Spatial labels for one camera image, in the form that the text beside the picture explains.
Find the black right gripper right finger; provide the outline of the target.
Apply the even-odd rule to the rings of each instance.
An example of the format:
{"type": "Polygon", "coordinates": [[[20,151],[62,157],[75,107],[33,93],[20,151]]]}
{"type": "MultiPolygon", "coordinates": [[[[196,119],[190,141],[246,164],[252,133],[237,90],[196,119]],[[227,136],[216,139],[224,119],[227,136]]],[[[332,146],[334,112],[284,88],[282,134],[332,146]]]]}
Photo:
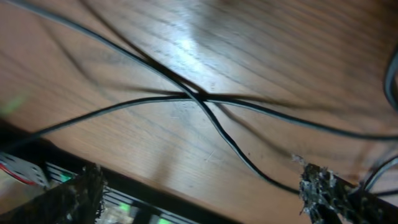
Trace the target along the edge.
{"type": "Polygon", "coordinates": [[[397,190],[371,193],[383,173],[397,165],[397,156],[375,168],[359,185],[341,179],[326,167],[307,163],[300,156],[293,160],[303,166],[299,196],[303,200],[302,212],[312,223],[397,223],[397,207],[380,199],[397,190]]]}

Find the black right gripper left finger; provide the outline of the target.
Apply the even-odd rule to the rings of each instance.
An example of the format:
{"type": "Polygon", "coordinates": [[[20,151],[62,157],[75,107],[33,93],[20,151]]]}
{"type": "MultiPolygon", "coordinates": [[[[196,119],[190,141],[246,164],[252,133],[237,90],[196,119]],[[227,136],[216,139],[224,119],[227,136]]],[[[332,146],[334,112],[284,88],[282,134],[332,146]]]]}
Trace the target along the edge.
{"type": "Polygon", "coordinates": [[[1,223],[95,223],[103,211],[104,175],[98,165],[1,215],[1,223]]]}

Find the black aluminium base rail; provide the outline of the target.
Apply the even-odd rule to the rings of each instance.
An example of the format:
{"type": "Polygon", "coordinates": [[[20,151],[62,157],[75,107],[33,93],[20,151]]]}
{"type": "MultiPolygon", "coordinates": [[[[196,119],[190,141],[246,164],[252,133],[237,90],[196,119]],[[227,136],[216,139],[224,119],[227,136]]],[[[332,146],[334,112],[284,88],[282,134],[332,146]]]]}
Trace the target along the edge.
{"type": "Polygon", "coordinates": [[[48,140],[4,146],[27,132],[1,124],[1,169],[43,193],[1,214],[1,223],[233,223],[176,196],[70,154],[48,140]]]}

